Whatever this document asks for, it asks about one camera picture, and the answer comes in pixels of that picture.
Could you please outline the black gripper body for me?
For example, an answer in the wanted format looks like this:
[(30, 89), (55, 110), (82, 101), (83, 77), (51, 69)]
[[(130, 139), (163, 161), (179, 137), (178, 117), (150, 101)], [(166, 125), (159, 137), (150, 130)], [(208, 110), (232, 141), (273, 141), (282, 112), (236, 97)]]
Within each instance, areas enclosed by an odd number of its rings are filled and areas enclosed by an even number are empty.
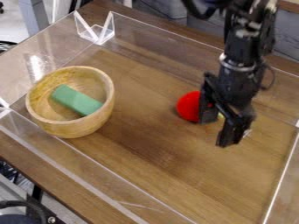
[(219, 74), (204, 74), (203, 99), (208, 104), (239, 116), (257, 116), (253, 99), (261, 89), (267, 63), (263, 59), (236, 61), (226, 53), (219, 56)]

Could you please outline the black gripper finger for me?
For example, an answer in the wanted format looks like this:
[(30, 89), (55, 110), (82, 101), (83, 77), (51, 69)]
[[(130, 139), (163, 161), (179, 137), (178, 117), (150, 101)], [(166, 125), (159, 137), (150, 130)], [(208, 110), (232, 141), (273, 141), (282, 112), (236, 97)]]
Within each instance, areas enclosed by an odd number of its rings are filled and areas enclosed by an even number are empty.
[(216, 145), (222, 148), (231, 146), (232, 144), (239, 144), (246, 131), (251, 127), (251, 123), (255, 120), (253, 115), (230, 115), (223, 114), (224, 124), (222, 130), (218, 134)]
[(215, 106), (212, 94), (215, 91), (215, 76), (206, 76), (200, 87), (199, 99), (199, 118), (200, 124), (214, 123), (218, 121), (219, 110)]

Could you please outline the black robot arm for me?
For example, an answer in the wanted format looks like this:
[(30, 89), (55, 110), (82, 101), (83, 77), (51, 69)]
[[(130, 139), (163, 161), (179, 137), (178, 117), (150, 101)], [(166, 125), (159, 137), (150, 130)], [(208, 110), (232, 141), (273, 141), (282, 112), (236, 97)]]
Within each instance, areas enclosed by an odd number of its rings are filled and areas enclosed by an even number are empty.
[(253, 99), (271, 87), (263, 84), (271, 69), (265, 57), (277, 42), (275, 23), (278, 0), (202, 0), (200, 11), (195, 0), (182, 0), (187, 11), (202, 20), (216, 11), (226, 13), (224, 51), (219, 56), (219, 72), (204, 74), (200, 86), (199, 123), (214, 123), (224, 116), (216, 145), (238, 144), (257, 119)]

